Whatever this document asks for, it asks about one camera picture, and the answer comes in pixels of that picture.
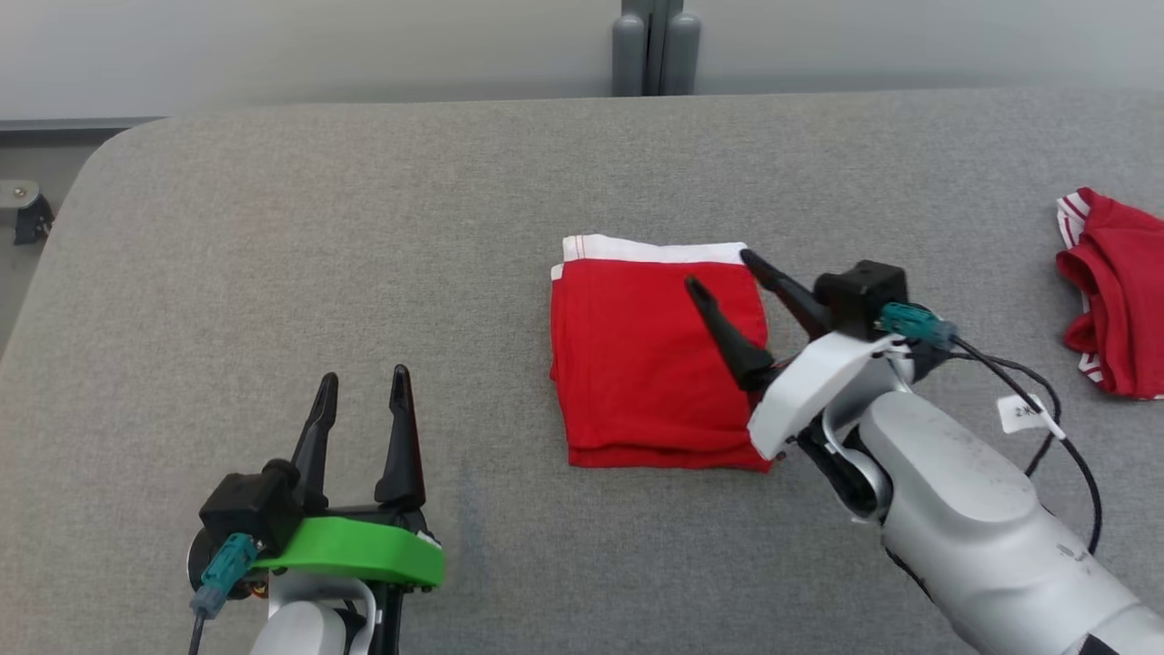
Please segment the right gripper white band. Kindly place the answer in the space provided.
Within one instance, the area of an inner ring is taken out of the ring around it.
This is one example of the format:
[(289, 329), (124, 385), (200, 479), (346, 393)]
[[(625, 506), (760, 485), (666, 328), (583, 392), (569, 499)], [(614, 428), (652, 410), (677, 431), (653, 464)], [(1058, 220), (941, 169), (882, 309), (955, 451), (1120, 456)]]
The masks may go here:
[(809, 289), (751, 248), (741, 249), (740, 258), (805, 335), (817, 339), (778, 370), (772, 353), (746, 339), (711, 291), (698, 278), (686, 278), (687, 294), (728, 373), (744, 393), (759, 394), (748, 419), (751, 444), (768, 461), (797, 447), (826, 477), (856, 522), (882, 521), (890, 505), (890, 477), (870, 455), (859, 423), (878, 398), (894, 391), (910, 393), (913, 383), (943, 365), (949, 353), (899, 335), (861, 341), (828, 333), (830, 314)]

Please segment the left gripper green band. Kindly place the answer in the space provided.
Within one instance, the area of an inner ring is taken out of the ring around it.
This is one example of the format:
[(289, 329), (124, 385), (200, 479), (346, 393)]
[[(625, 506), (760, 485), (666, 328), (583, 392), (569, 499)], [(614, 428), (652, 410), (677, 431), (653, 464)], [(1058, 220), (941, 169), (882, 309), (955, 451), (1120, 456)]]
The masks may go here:
[(389, 410), (389, 451), (374, 489), (381, 507), (328, 510), (324, 482), (329, 432), (336, 423), (338, 375), (322, 376), (292, 463), (300, 474), (296, 501), (304, 511), (326, 511), (304, 519), (281, 556), (261, 554), (232, 589), (230, 600), (243, 600), (253, 588), (290, 574), (385, 583), (407, 592), (445, 584), (446, 555), (423, 513), (426, 485), (416, 398), (410, 369), (403, 364), (392, 370)]

